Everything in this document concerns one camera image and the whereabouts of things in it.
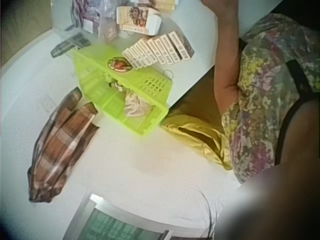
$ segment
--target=brown plaid fabric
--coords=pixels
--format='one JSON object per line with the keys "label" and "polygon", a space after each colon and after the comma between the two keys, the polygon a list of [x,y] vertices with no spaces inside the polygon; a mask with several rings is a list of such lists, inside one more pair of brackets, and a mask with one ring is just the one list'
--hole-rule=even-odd
{"label": "brown plaid fabric", "polygon": [[98,130],[91,123],[98,113],[92,102],[76,110],[81,97],[78,87],[65,96],[35,142],[27,172],[31,202],[50,203],[61,193],[72,168]]}

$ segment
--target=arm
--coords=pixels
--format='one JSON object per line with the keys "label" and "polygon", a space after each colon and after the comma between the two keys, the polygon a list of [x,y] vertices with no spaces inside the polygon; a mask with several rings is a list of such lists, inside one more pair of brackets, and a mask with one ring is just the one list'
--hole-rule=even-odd
{"label": "arm", "polygon": [[239,20],[238,0],[202,0],[218,17],[218,46],[214,69],[214,95],[225,113],[238,100]]}

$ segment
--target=black bag strap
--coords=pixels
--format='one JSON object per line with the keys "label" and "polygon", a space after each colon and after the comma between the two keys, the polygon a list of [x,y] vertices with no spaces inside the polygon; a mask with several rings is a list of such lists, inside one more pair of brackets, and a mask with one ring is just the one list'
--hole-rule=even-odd
{"label": "black bag strap", "polygon": [[298,91],[300,98],[293,104],[293,106],[290,108],[283,120],[275,150],[275,165],[279,165],[281,162],[282,150],[284,148],[286,133],[289,124],[296,112],[306,102],[314,100],[315,98],[320,99],[320,94],[314,93],[312,91],[308,79],[297,60],[288,61],[286,63],[286,66],[293,78],[296,90]]}

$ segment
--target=hand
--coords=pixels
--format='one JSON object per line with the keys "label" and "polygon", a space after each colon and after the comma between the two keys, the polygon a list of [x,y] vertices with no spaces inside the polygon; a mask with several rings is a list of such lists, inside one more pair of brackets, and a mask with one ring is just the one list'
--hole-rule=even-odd
{"label": "hand", "polygon": [[238,17],[239,0],[201,0],[219,19]]}

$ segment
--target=forearm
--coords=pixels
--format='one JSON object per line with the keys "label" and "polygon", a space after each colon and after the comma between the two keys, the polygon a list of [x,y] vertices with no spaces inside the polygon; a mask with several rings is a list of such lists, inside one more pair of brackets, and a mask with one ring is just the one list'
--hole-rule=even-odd
{"label": "forearm", "polygon": [[218,19],[218,46],[214,69],[214,94],[223,114],[238,99],[239,20],[238,15]]}

